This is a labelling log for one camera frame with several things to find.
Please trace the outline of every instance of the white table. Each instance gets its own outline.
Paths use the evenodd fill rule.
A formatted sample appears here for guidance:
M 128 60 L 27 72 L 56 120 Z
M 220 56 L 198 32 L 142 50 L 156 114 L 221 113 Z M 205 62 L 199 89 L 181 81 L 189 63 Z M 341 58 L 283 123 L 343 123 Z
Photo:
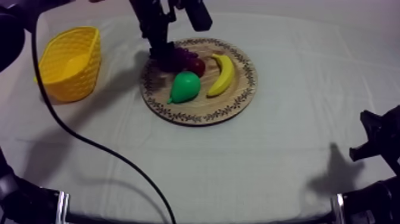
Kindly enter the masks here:
M 57 13 L 74 16 L 68 7 Z M 75 131 L 141 167 L 168 198 L 179 223 L 308 216 L 328 211 L 334 193 L 393 176 L 380 157 L 351 162 L 348 148 L 366 140 L 361 111 L 383 114 L 400 103 L 396 39 L 315 21 L 236 13 L 211 13 L 212 29 L 196 33 L 185 16 L 178 16 L 170 26 L 171 39 L 220 38 L 254 62 L 257 93 L 234 119 L 181 127 L 147 108 L 138 77 L 149 45 L 133 12 L 42 21 L 39 41 L 43 49 L 51 36 L 70 27 L 100 29 L 103 61 L 95 92 L 54 107 Z M 0 76 L 0 144 L 17 174 L 69 192 L 72 211 L 169 220 L 154 190 L 129 166 L 57 126 L 33 76 L 27 43 Z

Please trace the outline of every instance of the yellow basket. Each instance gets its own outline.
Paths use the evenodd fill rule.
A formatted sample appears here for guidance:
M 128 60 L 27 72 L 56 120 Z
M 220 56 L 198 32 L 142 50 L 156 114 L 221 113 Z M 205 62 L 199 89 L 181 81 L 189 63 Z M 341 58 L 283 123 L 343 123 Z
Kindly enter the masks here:
M 39 68 L 49 95 L 62 102 L 88 96 L 95 88 L 101 62 L 100 34 L 95 27 L 76 27 L 47 44 Z

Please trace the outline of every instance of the green pear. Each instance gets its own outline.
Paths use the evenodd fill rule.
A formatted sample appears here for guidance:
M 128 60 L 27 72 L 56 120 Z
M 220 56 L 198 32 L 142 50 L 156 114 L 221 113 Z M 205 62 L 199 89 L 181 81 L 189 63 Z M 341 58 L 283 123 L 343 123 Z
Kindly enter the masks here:
M 194 99 L 201 89 L 199 77 L 191 71 L 183 71 L 179 73 L 172 84 L 171 97 L 168 104 L 187 102 Z

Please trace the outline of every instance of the decorative border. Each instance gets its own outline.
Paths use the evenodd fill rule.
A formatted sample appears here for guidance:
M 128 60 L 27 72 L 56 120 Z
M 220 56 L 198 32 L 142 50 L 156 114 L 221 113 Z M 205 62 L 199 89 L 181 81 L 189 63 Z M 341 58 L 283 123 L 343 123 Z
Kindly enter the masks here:
M 186 113 L 172 113 L 171 109 L 164 108 L 164 104 L 160 102 L 156 102 L 155 98 L 153 98 L 153 93 L 151 90 L 152 87 L 152 79 L 149 74 L 153 72 L 155 61 L 149 60 L 146 64 L 144 70 L 144 74 L 142 75 L 142 84 L 144 87 L 143 97 L 145 98 L 145 102 L 149 105 L 149 107 L 157 112 L 158 114 L 164 116 L 165 118 L 171 120 L 172 122 L 188 122 L 191 121 L 194 124 L 201 124 L 203 121 L 206 121 L 207 124 L 210 124 L 210 121 L 213 121 L 216 118 L 228 116 L 231 112 L 234 112 L 238 108 L 241 108 L 242 103 L 246 102 L 250 95 L 255 92 L 256 83 L 256 72 L 252 65 L 250 65 L 250 61 L 243 56 L 243 53 L 239 52 L 237 48 L 231 46 L 229 43 L 223 42 L 218 39 L 212 38 L 196 38 L 196 39 L 186 39 L 183 41 L 175 42 L 176 46 L 186 46 L 186 45 L 196 45 L 200 43 L 210 43 L 215 46 L 220 46 L 232 53 L 232 55 L 243 64 L 243 69 L 245 71 L 245 77 L 247 78 L 247 87 L 241 95 L 235 98 L 235 101 L 231 105 L 226 105 L 223 109 L 218 109 L 217 111 L 207 114 L 205 116 L 196 116 Z

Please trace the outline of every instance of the black cable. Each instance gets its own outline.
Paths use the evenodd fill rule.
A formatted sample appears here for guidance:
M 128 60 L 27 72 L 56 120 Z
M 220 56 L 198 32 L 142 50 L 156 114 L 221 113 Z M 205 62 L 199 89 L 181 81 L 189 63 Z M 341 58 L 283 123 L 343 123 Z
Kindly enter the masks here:
M 153 187 L 153 189 L 157 192 L 157 194 L 160 196 L 160 198 L 162 199 L 163 203 L 165 204 L 165 207 L 168 210 L 168 213 L 171 217 L 171 222 L 172 224 L 176 224 L 175 221 L 175 216 L 174 213 L 172 212 L 171 206 L 168 203 L 167 199 L 165 198 L 164 194 L 161 192 L 161 190 L 157 187 L 157 185 L 152 181 L 152 179 L 145 173 L 143 172 L 143 170 L 141 170 L 137 165 L 135 165 L 134 163 L 132 163 L 130 160 L 128 160 L 127 158 L 125 158 L 124 156 L 122 156 L 121 154 L 95 142 L 92 141 L 88 138 L 85 138 L 84 136 L 79 135 L 78 133 L 76 133 L 75 131 L 73 131 L 72 129 L 70 129 L 57 115 L 57 113 L 55 112 L 53 106 L 50 103 L 49 97 L 47 96 L 46 93 L 46 89 L 43 85 L 42 82 L 42 77 L 40 76 L 40 70 L 39 70 L 39 60 L 38 60 L 38 53 L 37 53 L 37 49 L 36 49 L 36 26 L 38 25 L 38 21 L 35 21 L 35 25 L 33 26 L 34 29 L 32 29 L 32 58 L 33 58 L 33 67 L 35 68 L 35 75 L 36 75 L 36 79 L 37 79 L 37 84 L 39 85 L 39 89 L 40 89 L 40 93 L 42 94 L 43 100 L 51 114 L 51 116 L 54 118 L 54 120 L 58 123 L 58 125 L 60 125 L 66 132 L 68 132 L 70 135 L 72 135 L 73 137 L 93 146 L 96 147 L 100 150 L 105 151 L 108 154 L 113 155 L 114 157 L 119 158 L 120 160 L 122 160 L 123 162 L 125 162 L 126 164 L 128 164 L 130 167 L 132 167 L 135 171 L 137 171 L 140 175 L 143 176 L 143 178 L 146 179 L 146 181 Z

